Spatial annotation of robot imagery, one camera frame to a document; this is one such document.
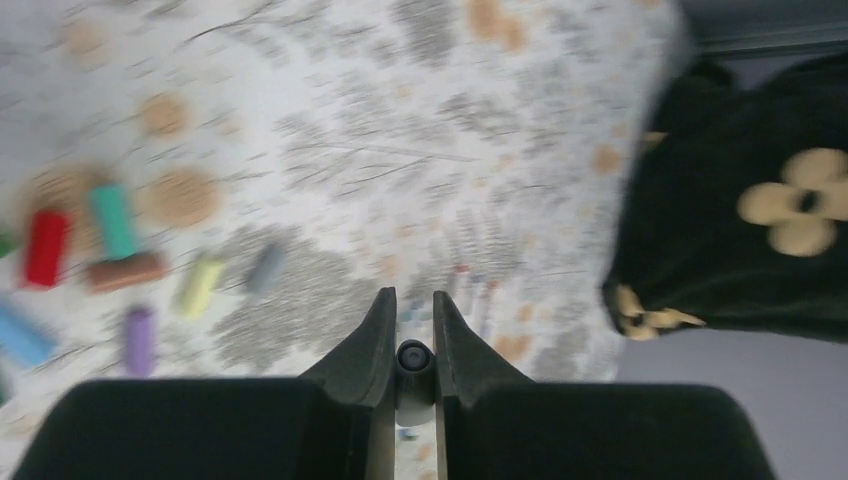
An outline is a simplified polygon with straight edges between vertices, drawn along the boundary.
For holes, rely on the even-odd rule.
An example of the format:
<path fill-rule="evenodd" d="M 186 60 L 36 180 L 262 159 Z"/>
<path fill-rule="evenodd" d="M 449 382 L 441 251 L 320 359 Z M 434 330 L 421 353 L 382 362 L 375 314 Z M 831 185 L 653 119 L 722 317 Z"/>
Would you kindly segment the brown marker cap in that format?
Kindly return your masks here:
<path fill-rule="evenodd" d="M 85 269 L 85 276 L 91 292 L 101 294 L 160 280 L 167 271 L 161 254 L 142 252 L 91 264 Z"/>

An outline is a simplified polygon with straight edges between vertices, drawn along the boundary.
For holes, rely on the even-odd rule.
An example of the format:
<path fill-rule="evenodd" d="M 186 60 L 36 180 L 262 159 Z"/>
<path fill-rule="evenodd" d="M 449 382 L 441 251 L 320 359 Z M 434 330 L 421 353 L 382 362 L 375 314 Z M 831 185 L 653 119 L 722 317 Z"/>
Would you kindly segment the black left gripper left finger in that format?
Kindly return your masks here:
<path fill-rule="evenodd" d="M 17 479 L 390 479 L 397 299 L 296 377 L 97 380 L 70 389 Z"/>

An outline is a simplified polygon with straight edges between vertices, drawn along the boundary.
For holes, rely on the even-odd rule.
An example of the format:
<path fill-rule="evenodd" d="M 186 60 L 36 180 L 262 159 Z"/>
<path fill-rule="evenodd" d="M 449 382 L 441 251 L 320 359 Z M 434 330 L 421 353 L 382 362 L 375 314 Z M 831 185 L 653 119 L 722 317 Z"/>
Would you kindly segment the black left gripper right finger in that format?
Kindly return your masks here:
<path fill-rule="evenodd" d="M 528 378 L 433 297 L 442 479 L 770 479 L 741 406 L 693 384 Z"/>

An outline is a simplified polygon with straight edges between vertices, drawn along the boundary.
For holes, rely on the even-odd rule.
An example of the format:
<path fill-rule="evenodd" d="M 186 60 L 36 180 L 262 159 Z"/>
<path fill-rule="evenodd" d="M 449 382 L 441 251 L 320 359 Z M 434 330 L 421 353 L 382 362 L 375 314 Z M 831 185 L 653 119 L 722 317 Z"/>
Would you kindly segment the pale yellow marker cap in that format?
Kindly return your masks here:
<path fill-rule="evenodd" d="M 219 257 L 198 257 L 176 300 L 176 312 L 185 318 L 199 318 L 208 308 L 224 268 L 225 262 Z"/>

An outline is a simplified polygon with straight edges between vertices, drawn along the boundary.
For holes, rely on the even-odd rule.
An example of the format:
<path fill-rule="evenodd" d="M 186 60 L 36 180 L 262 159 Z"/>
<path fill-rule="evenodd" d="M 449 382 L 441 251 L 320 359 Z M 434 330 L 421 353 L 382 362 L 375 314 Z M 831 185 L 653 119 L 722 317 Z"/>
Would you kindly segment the red marker cap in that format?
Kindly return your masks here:
<path fill-rule="evenodd" d="M 69 229 L 69 215 L 64 210 L 45 208 L 33 214 L 23 262 L 23 287 L 49 290 L 58 284 Z"/>

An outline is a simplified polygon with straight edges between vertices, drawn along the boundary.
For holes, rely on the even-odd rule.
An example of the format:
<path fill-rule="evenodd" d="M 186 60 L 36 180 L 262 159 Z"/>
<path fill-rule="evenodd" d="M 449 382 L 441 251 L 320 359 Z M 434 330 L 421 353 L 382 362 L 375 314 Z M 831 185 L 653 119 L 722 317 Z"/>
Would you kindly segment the green cap red-end marker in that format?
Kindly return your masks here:
<path fill-rule="evenodd" d="M 450 275 L 446 291 L 456 303 L 464 296 L 469 276 L 469 267 L 464 264 L 457 265 Z"/>

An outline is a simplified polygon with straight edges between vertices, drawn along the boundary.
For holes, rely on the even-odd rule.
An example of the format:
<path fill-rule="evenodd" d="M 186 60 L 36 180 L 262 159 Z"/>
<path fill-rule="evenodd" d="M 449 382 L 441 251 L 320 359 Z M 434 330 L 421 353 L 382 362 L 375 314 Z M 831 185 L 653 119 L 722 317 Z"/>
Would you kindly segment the purple marker cap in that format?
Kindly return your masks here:
<path fill-rule="evenodd" d="M 124 364 L 129 374 L 146 378 L 155 365 L 155 318 L 147 307 L 134 306 L 125 319 Z"/>

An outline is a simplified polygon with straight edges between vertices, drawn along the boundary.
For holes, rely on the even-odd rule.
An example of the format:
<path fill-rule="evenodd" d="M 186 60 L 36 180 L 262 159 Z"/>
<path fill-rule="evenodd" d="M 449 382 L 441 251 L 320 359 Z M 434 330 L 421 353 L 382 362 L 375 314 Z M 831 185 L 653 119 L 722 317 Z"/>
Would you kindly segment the green marker cap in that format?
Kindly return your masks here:
<path fill-rule="evenodd" d="M 14 235 L 1 229 L 0 232 L 0 258 L 3 259 L 13 253 L 19 244 Z"/>

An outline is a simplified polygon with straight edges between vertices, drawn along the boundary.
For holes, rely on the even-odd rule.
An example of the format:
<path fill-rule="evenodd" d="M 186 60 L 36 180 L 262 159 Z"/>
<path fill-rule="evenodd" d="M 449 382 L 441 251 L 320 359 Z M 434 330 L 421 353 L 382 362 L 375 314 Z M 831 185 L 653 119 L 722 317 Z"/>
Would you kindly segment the light blue marker cap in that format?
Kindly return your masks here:
<path fill-rule="evenodd" d="M 1 304 L 1 352 L 26 367 L 47 362 L 56 348 L 54 339 L 8 304 Z"/>

